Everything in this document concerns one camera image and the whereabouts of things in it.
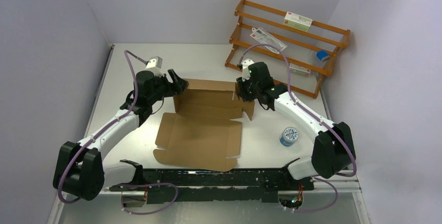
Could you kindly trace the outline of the brown cardboard box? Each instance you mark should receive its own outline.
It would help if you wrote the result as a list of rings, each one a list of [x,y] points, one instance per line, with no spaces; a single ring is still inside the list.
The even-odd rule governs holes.
[[[239,96],[234,82],[188,79],[173,97],[175,112],[163,113],[153,155],[163,165],[226,172],[240,155],[244,115],[253,118],[254,102]]]

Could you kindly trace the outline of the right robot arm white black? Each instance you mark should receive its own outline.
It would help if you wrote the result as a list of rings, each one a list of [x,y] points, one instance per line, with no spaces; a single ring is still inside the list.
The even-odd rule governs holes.
[[[303,103],[288,86],[275,84],[264,62],[243,61],[239,67],[242,76],[237,78],[240,97],[245,101],[257,100],[272,111],[291,120],[310,141],[313,149],[310,155],[296,158],[287,165],[287,172],[281,176],[282,185],[295,189],[301,179],[321,176],[330,178],[342,176],[349,165],[355,165],[355,150],[349,126],[334,123],[322,117]]]

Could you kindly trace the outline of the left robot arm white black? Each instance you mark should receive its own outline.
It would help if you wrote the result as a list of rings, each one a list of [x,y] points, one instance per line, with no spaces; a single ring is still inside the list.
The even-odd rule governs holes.
[[[123,159],[104,166],[103,160],[123,138],[144,124],[156,102],[182,94],[189,82],[173,69],[167,74],[144,70],[132,76],[133,90],[110,121],[89,137],[67,141],[60,147],[53,187],[63,203],[91,201],[102,188],[110,186],[121,184],[136,191],[145,184],[141,164]]]

